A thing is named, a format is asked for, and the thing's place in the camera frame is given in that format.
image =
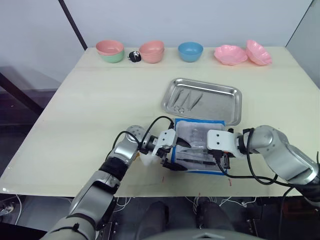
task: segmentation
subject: green bowl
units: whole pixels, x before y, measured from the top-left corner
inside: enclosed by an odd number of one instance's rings
[[[103,56],[103,55],[100,55],[100,56],[105,62],[114,64],[114,63],[120,62],[122,59],[124,59],[125,50],[117,53],[116,55],[112,55],[112,56]]]

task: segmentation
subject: blue bowl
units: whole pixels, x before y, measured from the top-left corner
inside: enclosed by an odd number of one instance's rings
[[[178,51],[179,56],[183,61],[192,63],[200,58],[202,52],[204,51],[204,47],[199,43],[189,41],[180,44]]]

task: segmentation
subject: cable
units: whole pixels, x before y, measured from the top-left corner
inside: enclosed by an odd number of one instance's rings
[[[5,202],[5,201],[10,200],[10,199],[15,199],[15,198],[16,198],[16,196],[8,197],[6,199],[0,200],[0,203]]]
[[[256,200],[257,200],[257,197],[256,197],[256,196],[254,197],[254,200],[253,200],[253,201],[248,201],[248,202],[237,202],[237,201],[230,200],[230,198],[231,198],[231,196],[228,197],[228,198],[226,198],[226,199],[223,199],[223,200],[221,201],[221,203],[220,203],[219,206],[221,207],[222,204],[224,204],[224,203],[226,203],[226,202],[232,202],[232,203],[236,203],[236,204],[240,205],[241,207],[246,208],[246,207],[247,207],[247,204],[252,204],[252,203],[256,202]]]
[[[230,175],[228,174],[223,167],[221,166],[221,163],[217,162],[216,163],[218,168],[220,169],[220,171],[227,177],[231,178],[231,179],[254,179],[254,176],[237,176],[237,175]],[[270,178],[270,177],[265,177],[265,176],[256,176],[259,179],[264,179],[264,180],[269,180],[269,181],[274,181],[275,184],[284,186],[284,187],[294,187],[294,188],[300,188],[300,189],[313,189],[313,188],[317,188],[317,185],[302,185],[302,184],[292,184],[292,183],[284,183],[281,181],[277,181],[276,179],[278,178],[277,175],[274,176],[274,178]]]
[[[67,198],[67,197],[63,197],[63,196],[56,196],[57,199],[64,199],[64,200],[67,200],[69,203],[72,203],[71,199],[70,198]]]
[[[142,138],[141,143],[140,143],[140,148],[142,148],[142,146],[143,146],[143,144],[144,144],[144,140],[145,140],[146,136],[148,135],[150,129],[153,127],[153,125],[154,125],[159,119],[168,119],[168,120],[170,121],[170,127],[171,127],[171,125],[173,126],[173,125],[175,124],[174,121],[172,121],[172,119],[171,119],[170,117],[168,117],[168,116],[159,116],[159,117],[157,117],[157,118],[150,124],[150,126],[148,127],[148,129],[145,131],[145,134],[143,135],[143,138]]]
[[[117,205],[117,206],[120,206],[120,207],[122,207],[122,208],[113,211],[114,213],[120,212],[120,211],[122,211],[123,209],[125,209],[125,207],[129,204],[129,202],[130,202],[130,200],[131,200],[131,197],[129,198],[128,202],[127,202],[127,198],[125,198],[125,203],[124,203],[124,205],[118,204],[118,200],[119,200],[119,198],[116,200],[116,205]]]
[[[231,178],[231,179],[254,179],[254,178],[255,178],[254,176],[236,176],[236,175],[230,175],[230,174],[228,174],[228,173],[223,169],[223,167],[221,166],[221,163],[217,162],[217,166],[219,167],[220,171],[221,171],[224,175],[226,175],[227,177],[229,177],[229,178]],[[271,178],[265,177],[265,176],[257,176],[257,178],[259,178],[259,179],[264,179],[264,180],[272,180]]]
[[[115,146],[116,146],[116,144],[117,144],[117,141],[118,141],[119,137],[120,137],[122,134],[129,134],[131,137],[133,137],[133,139],[135,140],[135,142],[136,142],[136,143],[138,144],[138,146],[139,146],[139,140],[136,138],[136,136],[135,136],[133,133],[131,133],[131,132],[129,132],[129,131],[121,131],[121,132],[119,132],[118,136],[116,136],[116,138],[115,138],[115,140],[114,140],[114,142],[113,142],[113,145],[112,145],[112,149],[115,148]]]
[[[254,177],[255,180],[257,180],[259,183],[263,184],[263,185],[271,185],[274,184],[276,179],[278,178],[278,175],[276,174],[274,176],[273,179],[271,179],[269,182],[265,182],[265,181],[261,181],[255,174],[253,168],[252,168],[252,164],[251,164],[251,160],[250,160],[250,142],[251,142],[251,138],[252,135],[254,133],[255,129],[254,128],[250,128],[249,130],[249,136],[248,136],[248,140],[246,142],[246,159],[248,161],[248,165],[249,165],[249,169],[250,169],[250,173],[252,174],[252,176]]]
[[[228,198],[226,198],[226,199],[222,199],[221,200],[221,203],[219,204],[219,207],[221,207],[222,206],[222,204],[224,204],[226,201],[228,201],[230,198],[232,198],[232,196],[230,196],[230,197],[228,197]]]
[[[115,148],[116,144],[117,144],[117,141],[119,139],[119,137],[122,135],[122,134],[129,134],[131,137],[133,137],[133,139],[135,140],[135,142],[138,144],[138,149],[140,149],[140,142],[139,140],[137,139],[137,137],[135,135],[133,135],[133,133],[129,132],[129,131],[121,131],[119,132],[119,134],[116,136],[115,140],[113,141],[113,145],[112,145],[112,149],[108,152],[108,154],[106,155],[106,157],[108,157],[110,155],[110,153],[112,152],[112,150]]]
[[[17,225],[18,221],[19,221],[19,218],[21,216],[21,211],[22,211],[22,203],[21,203],[21,200],[20,200],[20,197],[16,194],[15,195],[16,198],[19,200],[19,203],[20,203],[20,210],[19,210],[19,214],[18,214],[18,217],[16,218],[15,220],[15,224],[14,225]]]
[[[244,202],[243,205],[246,206],[247,204],[253,204],[253,203],[255,203],[256,201],[257,201],[257,197],[255,196],[253,201]]]
[[[282,196],[282,200],[281,200],[281,208],[280,208],[280,218],[279,218],[279,227],[278,227],[278,240],[281,239],[281,226],[282,226],[282,217],[283,217],[283,208],[284,208],[284,205],[285,205],[285,199],[286,199],[286,196],[287,194],[292,190],[294,189],[293,187],[290,187]]]
[[[264,204],[263,204],[262,197],[260,197],[260,202],[261,202],[260,220],[262,220],[262,218],[263,218],[263,216],[264,216]]]
[[[185,198],[190,202],[190,203],[192,203],[193,205],[192,205],[192,210],[193,210],[193,213],[194,214],[197,214],[197,208],[198,208],[198,206],[199,206],[199,196],[195,196],[194,197],[194,199],[193,199],[193,201],[191,201],[189,198],[187,198],[186,196],[185,196]],[[212,202],[212,203],[217,203],[217,198],[215,197],[215,196],[204,196],[203,198],[208,198],[209,199],[209,201],[210,202]]]

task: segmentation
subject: stainless steel tray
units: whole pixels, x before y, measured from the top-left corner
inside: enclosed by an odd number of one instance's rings
[[[170,83],[161,105],[173,115],[224,120],[226,126],[235,126],[241,121],[242,93],[232,86],[177,78]]]

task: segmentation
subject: table surface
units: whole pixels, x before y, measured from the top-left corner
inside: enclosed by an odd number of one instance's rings
[[[75,196],[105,160],[117,134],[130,125],[147,128],[160,115],[171,80],[188,78],[229,85],[242,92],[242,120],[235,131],[270,125],[285,133],[315,160],[320,148],[320,91],[284,47],[267,47],[273,64],[247,61],[225,66],[205,48],[194,63],[166,48],[157,64],[106,63],[88,48],[66,77],[0,178],[0,192],[39,196]],[[126,48],[126,55],[133,48]],[[168,123],[152,130],[159,134]],[[255,154],[256,174],[273,176]],[[248,175],[245,160],[232,158],[230,173]],[[281,196],[285,187],[253,179],[170,171],[160,163],[144,166],[137,158],[116,193],[120,197]]]

